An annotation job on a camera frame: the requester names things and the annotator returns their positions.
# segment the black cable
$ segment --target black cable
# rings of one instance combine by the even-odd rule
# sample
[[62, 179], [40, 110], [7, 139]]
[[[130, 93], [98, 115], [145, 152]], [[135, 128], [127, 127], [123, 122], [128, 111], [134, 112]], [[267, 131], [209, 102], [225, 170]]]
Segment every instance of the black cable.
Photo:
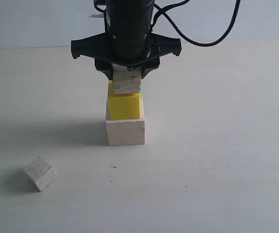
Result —
[[[219, 44], [221, 41], [223, 41], [227, 36], [228, 34], [230, 33], [230, 31], [232, 30], [233, 26], [234, 26], [234, 23], [235, 23], [235, 20], [236, 20], [236, 17], [237, 17], [237, 13], [238, 13], [238, 10], [239, 10], [239, 7], [240, 7], [240, 3], [241, 3], [241, 0], [236, 0], [236, 3], [235, 3], [235, 7], [234, 7], [234, 11], [233, 11], [233, 15], [232, 15], [232, 19], [231, 19], [231, 22], [230, 22], [230, 25], [228, 26], [228, 29], [225, 31], [225, 33], [216, 41], [214, 42], [211, 42], [211, 43], [199, 43], [199, 42], [196, 42], [194, 40], [191, 40], [190, 38], [188, 38], [187, 36], [185, 36], [180, 30], [179, 28], [177, 27], [177, 25], [174, 23], [174, 21], [168, 16], [167, 13], [165, 12], [162, 12], [162, 15], [165, 16], [165, 18], [170, 22], [170, 24], [174, 27], [174, 29], [177, 31], [177, 33], [183, 38], [185, 39], [186, 41], [188, 41], [189, 43], [193, 44], [193, 45], [196, 45], [196, 46], [200, 46], [200, 47], [211, 47], [211, 46], [215, 46], [217, 44]], [[157, 4], [154, 4], [154, 7], [157, 8], [159, 11], [162, 10], [162, 8], [160, 6], [158, 6]]]
[[161, 10], [159, 10], [153, 17], [153, 24], [151, 25], [151, 27], [153, 28], [154, 25], [156, 24], [158, 18], [164, 14], [166, 11], [170, 10], [170, 9], [173, 9], [175, 7], [178, 7], [178, 6], [182, 6], [182, 5], [185, 5], [186, 3], [188, 3], [190, 0], [184, 0], [182, 2], [179, 2], [179, 3], [175, 3], [175, 4], [171, 4], [171, 5], [168, 5], [166, 7], [163, 7]]
[[97, 1], [96, 1], [96, 2], [94, 2], [94, 7], [95, 7], [95, 9], [96, 9], [96, 10], [98, 10], [99, 12], [105, 13], [105, 10], [100, 9], [100, 8], [97, 6], [97, 4], [98, 4], [98, 2], [97, 2]]

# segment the white table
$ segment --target white table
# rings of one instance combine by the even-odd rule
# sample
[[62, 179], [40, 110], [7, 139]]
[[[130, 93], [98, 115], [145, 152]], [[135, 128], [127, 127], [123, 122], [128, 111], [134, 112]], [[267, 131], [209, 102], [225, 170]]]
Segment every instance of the white table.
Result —
[[0, 233], [279, 233], [279, 39], [163, 57], [143, 146], [107, 146], [106, 91], [70, 48], [0, 50]]

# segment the yellow block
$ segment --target yellow block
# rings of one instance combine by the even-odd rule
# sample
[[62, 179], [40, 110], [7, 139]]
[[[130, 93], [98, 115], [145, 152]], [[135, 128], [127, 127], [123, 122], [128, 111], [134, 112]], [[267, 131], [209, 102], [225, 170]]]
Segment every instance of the yellow block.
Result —
[[108, 105], [111, 120], [140, 118], [140, 93], [115, 95], [112, 81], [109, 81]]

